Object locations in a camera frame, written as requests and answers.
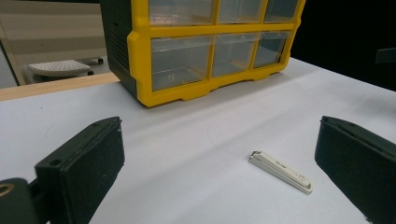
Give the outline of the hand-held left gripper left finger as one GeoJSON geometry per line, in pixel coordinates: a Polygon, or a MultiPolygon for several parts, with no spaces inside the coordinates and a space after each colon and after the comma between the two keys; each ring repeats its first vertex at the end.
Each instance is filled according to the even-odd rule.
{"type": "Polygon", "coordinates": [[[120,125],[118,117],[96,121],[35,166],[51,224],[91,221],[125,161],[120,125]]]}

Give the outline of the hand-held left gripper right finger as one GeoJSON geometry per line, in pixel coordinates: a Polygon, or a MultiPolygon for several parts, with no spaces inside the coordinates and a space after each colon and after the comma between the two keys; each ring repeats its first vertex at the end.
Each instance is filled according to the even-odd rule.
{"type": "Polygon", "coordinates": [[[396,144],[324,116],[315,161],[372,224],[396,224],[396,144]]]}

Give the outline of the white nail clipper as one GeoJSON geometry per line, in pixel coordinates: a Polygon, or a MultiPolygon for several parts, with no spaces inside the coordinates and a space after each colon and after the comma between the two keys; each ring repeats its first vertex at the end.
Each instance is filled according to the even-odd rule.
{"type": "Polygon", "coordinates": [[[263,151],[253,151],[248,157],[248,161],[304,194],[309,195],[313,191],[313,185],[307,177],[263,151]]]}

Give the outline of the yellow drawer organizer cabinet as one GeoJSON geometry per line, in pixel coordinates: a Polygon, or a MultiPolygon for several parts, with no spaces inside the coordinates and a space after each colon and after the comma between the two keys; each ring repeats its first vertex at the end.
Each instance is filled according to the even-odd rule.
{"type": "Polygon", "coordinates": [[[306,0],[99,0],[110,70],[141,104],[285,69],[306,0]]]}

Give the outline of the white perforated stool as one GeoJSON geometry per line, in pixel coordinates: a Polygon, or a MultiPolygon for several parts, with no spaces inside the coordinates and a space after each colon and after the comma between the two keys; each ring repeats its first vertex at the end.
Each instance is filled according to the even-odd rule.
{"type": "Polygon", "coordinates": [[[92,69],[84,63],[75,60],[57,61],[49,63],[32,63],[28,69],[43,77],[73,77],[77,75],[93,75],[92,69]]]}

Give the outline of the clear plastic drawer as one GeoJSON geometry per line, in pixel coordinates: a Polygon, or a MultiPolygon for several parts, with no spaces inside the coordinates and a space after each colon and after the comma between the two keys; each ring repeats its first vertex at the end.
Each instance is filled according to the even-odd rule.
{"type": "Polygon", "coordinates": [[[213,21],[212,0],[148,0],[149,21],[155,26],[207,25],[213,21]]]}
{"type": "Polygon", "coordinates": [[[273,23],[292,21],[297,4],[298,0],[268,0],[264,22],[273,23]]]}
{"type": "Polygon", "coordinates": [[[262,32],[253,66],[255,68],[279,62],[288,32],[262,32]]]}
{"type": "Polygon", "coordinates": [[[153,38],[150,42],[152,90],[203,80],[211,45],[211,35],[153,38]]]}
{"type": "Polygon", "coordinates": [[[220,0],[218,23],[258,23],[265,0],[220,0]]]}
{"type": "Polygon", "coordinates": [[[247,70],[258,37],[258,33],[217,35],[211,76],[221,77],[247,70]]]}

